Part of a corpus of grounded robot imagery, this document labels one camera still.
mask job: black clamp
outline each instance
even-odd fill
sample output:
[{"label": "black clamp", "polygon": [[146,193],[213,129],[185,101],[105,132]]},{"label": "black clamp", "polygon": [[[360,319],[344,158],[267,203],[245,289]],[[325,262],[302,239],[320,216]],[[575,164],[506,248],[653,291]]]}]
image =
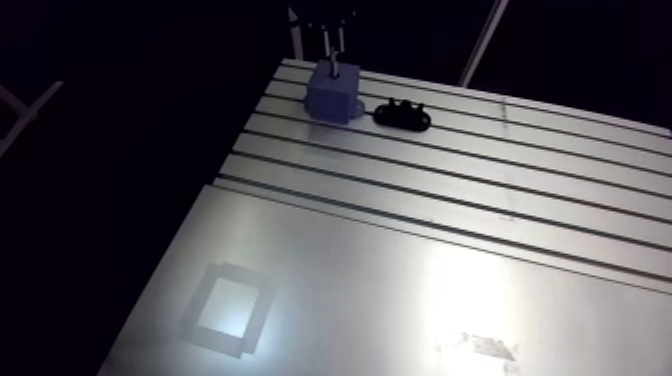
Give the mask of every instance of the black clamp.
[{"label": "black clamp", "polygon": [[399,105],[390,98],[388,104],[381,104],[373,113],[373,120],[380,125],[406,129],[414,132],[424,132],[432,124],[432,118],[425,112],[425,105],[420,103],[416,108],[408,100],[402,100]]}]

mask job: metal surface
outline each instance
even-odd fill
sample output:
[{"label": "metal surface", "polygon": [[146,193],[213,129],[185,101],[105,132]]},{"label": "metal surface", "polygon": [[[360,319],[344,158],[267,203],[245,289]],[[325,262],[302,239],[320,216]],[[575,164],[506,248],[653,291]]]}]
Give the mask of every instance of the metal surface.
[{"label": "metal surface", "polygon": [[321,147],[268,138],[254,134],[240,135],[236,152],[278,161],[289,165],[362,179],[417,192],[442,201],[483,207],[510,220],[526,218],[566,228],[600,232],[605,236],[628,241],[647,242],[652,247],[672,246],[669,225],[622,213],[588,208],[562,200],[549,199],[525,192],[510,191],[489,184],[459,179],[410,166],[384,162]]},{"label": "metal surface", "polygon": [[488,210],[236,155],[227,158],[223,171],[226,176],[333,200],[383,216],[672,278],[672,254],[645,246],[520,218],[513,220]]},{"label": "metal surface", "polygon": [[370,72],[367,107],[436,124],[337,126],[305,72],[278,70],[100,375],[672,374],[657,128]]},{"label": "metal surface", "polygon": [[[270,97],[262,98],[257,106],[258,111],[282,117],[272,117],[270,120],[266,117],[264,120],[255,115],[248,122],[246,129],[409,162],[500,186],[532,190],[536,193],[606,206],[614,210],[625,210],[643,216],[672,220],[671,200],[661,200],[639,192],[428,147],[428,145],[434,145],[433,138],[427,136],[431,134],[430,131],[418,135],[378,127],[367,117],[352,121],[347,128],[324,129],[325,127],[312,123],[294,120],[309,121],[309,117],[301,107],[301,104],[297,102]],[[418,139],[426,140],[427,143],[418,142]],[[450,143],[446,146],[453,149],[455,145]]]},{"label": "metal surface", "polygon": [[[315,63],[308,61],[297,61],[292,59],[284,59],[282,64],[287,67],[298,67],[298,68],[307,68],[312,69],[315,67]],[[437,84],[435,82],[428,82],[422,80],[415,80],[412,78],[391,76],[388,74],[362,71],[362,77],[372,80],[384,81],[393,84],[398,84],[401,86],[411,86],[416,88],[422,88],[425,90],[433,91],[439,94],[448,94],[448,95],[457,95],[465,98],[472,98],[481,101],[490,101],[490,102],[501,102],[506,103],[508,106],[520,107],[520,108],[529,108],[533,110],[550,112],[557,115],[561,115],[567,118],[573,119],[582,119],[592,122],[591,126],[602,126],[602,127],[616,127],[616,128],[625,128],[630,130],[635,130],[639,132],[659,135],[659,136],[670,136],[670,130],[665,127],[660,127],[651,124],[645,124],[637,121],[627,120],[618,118],[615,116],[609,116],[604,114],[599,114],[595,112],[579,110],[575,108],[559,106],[555,104],[537,102],[529,99],[516,98],[511,96],[503,96],[499,94],[488,93],[479,90],[467,89],[457,86],[449,86],[444,84]]]},{"label": "metal surface", "polygon": [[[278,70],[279,78],[286,77],[282,74],[283,71],[282,68]],[[305,97],[306,89],[303,84],[273,81],[268,85],[266,93],[298,100]],[[367,105],[367,108],[376,108],[386,103],[386,100],[381,97],[360,95],[360,99]],[[502,120],[486,119],[436,108],[426,108],[425,111],[432,117],[434,127],[448,132],[672,175],[672,158],[663,155],[588,138],[548,132],[535,127],[516,124],[506,124],[506,127],[502,127]]]},{"label": "metal surface", "polygon": [[[181,336],[223,262],[274,287],[241,358]],[[206,187],[100,375],[666,376],[671,316],[667,295]]]},{"label": "metal surface", "polygon": [[[644,150],[649,153],[672,155],[669,138],[658,134],[642,132],[636,129],[609,126],[589,120],[538,111],[524,107],[511,106],[507,101],[484,101],[462,95],[453,95],[428,91],[414,86],[398,85],[389,80],[366,79],[362,73],[359,85],[360,94],[380,98],[408,98],[425,103],[440,110],[454,111],[466,115],[506,121],[519,125],[553,132],[602,141],[630,149]],[[310,78],[310,70],[293,67],[280,67],[275,78],[305,84]]]},{"label": "metal surface", "polygon": [[492,9],[490,10],[488,19],[485,21],[485,25],[483,25],[481,35],[478,37],[476,45],[474,45],[474,49],[471,51],[471,56],[469,56],[469,60],[467,61],[467,65],[462,71],[462,76],[460,77],[459,82],[460,86],[469,86],[471,78],[474,76],[474,73],[476,73],[476,68],[478,68],[478,64],[481,62],[481,58],[488,48],[492,35],[495,33],[495,30],[497,30],[497,25],[499,25],[499,21],[502,19],[502,15],[506,10],[507,5],[509,5],[509,0],[495,0],[492,4]]},{"label": "metal surface", "polygon": [[[290,86],[294,85],[273,82],[269,85],[267,93],[296,101],[299,101],[299,98],[305,97],[305,86]],[[360,99],[367,108],[376,108],[386,103],[385,100],[379,98],[362,96]],[[296,103],[288,101],[283,103],[284,106],[292,106],[292,108],[297,106]],[[532,143],[530,143],[531,146],[527,146],[520,143],[506,142],[506,135],[502,137],[494,136],[497,138],[493,139],[493,137],[482,137],[480,134],[470,134],[471,132],[469,131],[467,131],[469,133],[455,132],[451,126],[453,123],[460,122],[459,119],[454,119],[454,116],[451,116],[447,112],[432,111],[431,109],[427,109],[426,112],[432,117],[434,126],[420,136],[413,137],[414,140],[431,140],[432,144],[450,147],[454,150],[471,154],[480,154],[486,158],[498,159],[505,163],[524,164],[537,169],[550,169],[672,196],[672,158],[649,153],[652,156],[652,163],[646,167],[646,171],[642,171],[638,166],[634,166],[633,168],[630,165],[623,166],[603,162],[601,160],[563,153],[562,151],[540,149]],[[369,122],[373,123],[372,118],[367,117],[367,119],[370,119]],[[464,122],[462,127],[469,127],[469,123]],[[500,134],[502,133],[501,123],[491,128],[494,132],[499,131]],[[662,168],[659,171],[660,174],[652,174],[649,171],[652,170],[652,167],[657,167],[656,162],[659,162],[658,164]]]}]

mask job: metal frame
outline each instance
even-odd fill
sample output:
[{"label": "metal frame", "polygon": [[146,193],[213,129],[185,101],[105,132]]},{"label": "metal frame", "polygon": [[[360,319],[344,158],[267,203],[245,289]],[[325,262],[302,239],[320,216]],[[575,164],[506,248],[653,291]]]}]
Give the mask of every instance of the metal frame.
[{"label": "metal frame", "polygon": [[488,19],[485,21],[481,35],[476,41],[476,45],[471,52],[471,56],[469,56],[464,71],[462,71],[462,76],[459,81],[460,86],[469,86],[469,83],[474,76],[474,72],[476,72],[476,68],[478,68],[478,64],[481,62],[481,58],[483,58],[485,49],[488,48],[490,39],[492,39],[495,29],[497,29],[497,25],[499,25],[499,21],[501,20],[507,5],[509,5],[509,0],[495,0],[495,3],[492,5],[492,10],[490,11]]},{"label": "metal frame", "polygon": [[35,103],[30,107],[26,106],[19,98],[14,96],[4,86],[0,85],[0,100],[7,103],[12,110],[19,116],[19,119],[14,123],[12,128],[7,132],[7,136],[0,140],[0,158],[12,146],[12,143],[19,137],[23,129],[37,117],[37,113],[47,103],[47,101],[58,91],[63,85],[63,81],[57,81],[47,91],[44,92]]}]

